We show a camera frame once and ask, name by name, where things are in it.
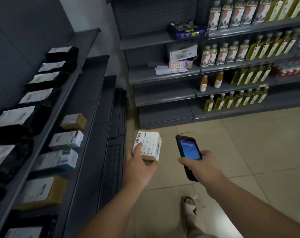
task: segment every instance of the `tiled floor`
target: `tiled floor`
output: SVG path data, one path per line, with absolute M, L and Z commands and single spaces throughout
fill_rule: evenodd
M 137 111 L 129 110 L 127 149 L 138 130 Z M 241 237 L 215 200 L 192 183 L 177 162 L 175 136 L 196 139 L 210 149 L 224 174 L 276 209 L 300 222 L 300 108 L 160 128 L 159 167 L 133 210 L 125 237 L 185 237 L 182 196 L 200 197 L 197 226 L 222 237 Z

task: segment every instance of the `hand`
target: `hand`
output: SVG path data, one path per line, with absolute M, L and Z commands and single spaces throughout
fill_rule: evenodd
M 186 157 L 178 158 L 180 164 L 192 170 L 193 175 L 205 188 L 211 190 L 218 182 L 222 182 L 226 177 L 220 168 L 217 160 L 210 150 L 202 150 L 203 159 L 192 160 Z
M 139 143 L 134 148 L 133 156 L 131 154 L 132 150 L 126 154 L 122 186 L 125 187 L 131 185 L 140 188 L 142 191 L 150 182 L 152 175 L 158 167 L 158 162 L 154 160 L 151 165 L 145 165 L 141 159 L 141 147 L 142 143 Z

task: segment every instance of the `person's left hand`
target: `person's left hand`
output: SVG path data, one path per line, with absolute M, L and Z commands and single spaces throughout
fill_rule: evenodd
M 139 143 L 135 147 L 133 155 L 131 154 L 132 150 L 126 154 L 123 169 L 123 187 L 131 185 L 143 190 L 150 182 L 152 175 L 158 167 L 156 160 L 149 166 L 143 162 L 141 159 L 141 147 L 142 143 Z

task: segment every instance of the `pegboard back panel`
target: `pegboard back panel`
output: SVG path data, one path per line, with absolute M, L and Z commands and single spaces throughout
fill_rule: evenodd
M 35 70 L 0 31 L 0 109 L 16 104 Z
M 111 4 L 122 38 L 195 20 L 198 0 L 115 0 Z
M 124 51 L 128 68 L 154 63 L 154 66 L 167 61 L 167 45 L 155 45 Z

